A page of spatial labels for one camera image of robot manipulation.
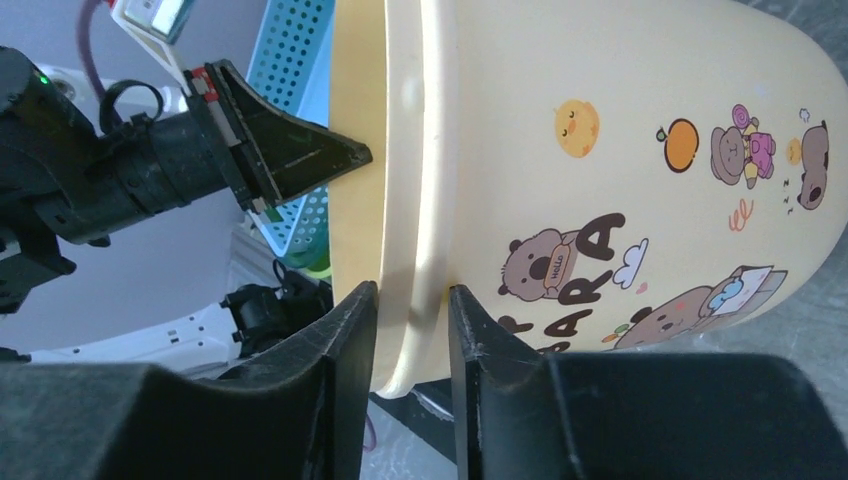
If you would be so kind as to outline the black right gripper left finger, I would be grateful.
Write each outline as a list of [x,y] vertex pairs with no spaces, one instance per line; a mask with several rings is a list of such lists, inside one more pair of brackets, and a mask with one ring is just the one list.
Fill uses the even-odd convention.
[[378,289],[218,380],[153,364],[1,367],[5,479],[355,479]]

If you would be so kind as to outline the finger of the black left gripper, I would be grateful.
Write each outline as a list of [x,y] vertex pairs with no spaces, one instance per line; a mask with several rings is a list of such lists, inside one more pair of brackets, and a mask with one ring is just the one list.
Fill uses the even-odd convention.
[[229,150],[221,171],[244,210],[262,212],[373,161],[368,146],[262,98],[233,64],[205,65],[207,108]]

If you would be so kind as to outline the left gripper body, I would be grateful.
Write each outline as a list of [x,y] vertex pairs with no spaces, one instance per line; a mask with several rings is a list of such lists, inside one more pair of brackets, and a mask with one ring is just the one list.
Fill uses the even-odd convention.
[[99,137],[101,219],[146,219],[227,187],[188,112],[156,121],[140,114]]

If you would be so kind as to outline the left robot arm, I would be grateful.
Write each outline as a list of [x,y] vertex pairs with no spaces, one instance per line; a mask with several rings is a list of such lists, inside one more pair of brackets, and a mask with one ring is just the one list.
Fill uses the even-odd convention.
[[231,62],[184,74],[184,112],[120,120],[110,87],[92,124],[17,49],[1,51],[1,311],[75,271],[61,241],[112,233],[229,190],[260,213],[373,159],[369,148],[261,98]]

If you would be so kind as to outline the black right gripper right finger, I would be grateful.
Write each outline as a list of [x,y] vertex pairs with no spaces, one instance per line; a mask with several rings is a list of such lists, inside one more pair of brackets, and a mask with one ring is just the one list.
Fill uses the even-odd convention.
[[762,354],[540,354],[449,294],[462,479],[843,479],[812,383]]

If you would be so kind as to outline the cream cartoon bucket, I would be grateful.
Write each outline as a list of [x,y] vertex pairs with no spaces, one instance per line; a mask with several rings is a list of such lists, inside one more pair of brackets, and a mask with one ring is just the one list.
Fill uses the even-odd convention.
[[370,388],[449,374],[467,286],[542,352],[757,317],[847,223],[847,83],[737,1],[340,1],[333,286],[378,284]]

